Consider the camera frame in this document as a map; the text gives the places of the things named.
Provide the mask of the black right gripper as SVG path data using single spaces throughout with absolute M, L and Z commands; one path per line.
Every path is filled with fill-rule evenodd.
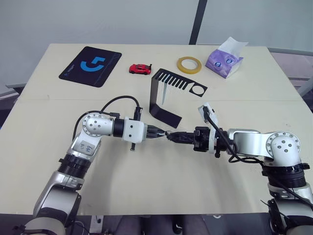
M 171 132 L 168 134 L 170 141 L 182 144 L 193 144 L 194 151 L 207 152 L 209 149 L 210 129 L 208 127 L 196 127 L 193 132 Z

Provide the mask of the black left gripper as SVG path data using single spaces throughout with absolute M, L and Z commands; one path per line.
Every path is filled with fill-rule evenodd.
M 158 127 L 155 127 L 153 125 L 147 125 L 146 138 L 155 139 L 155 138 L 161 138 L 165 136 L 166 136 L 166 133 L 164 130 Z

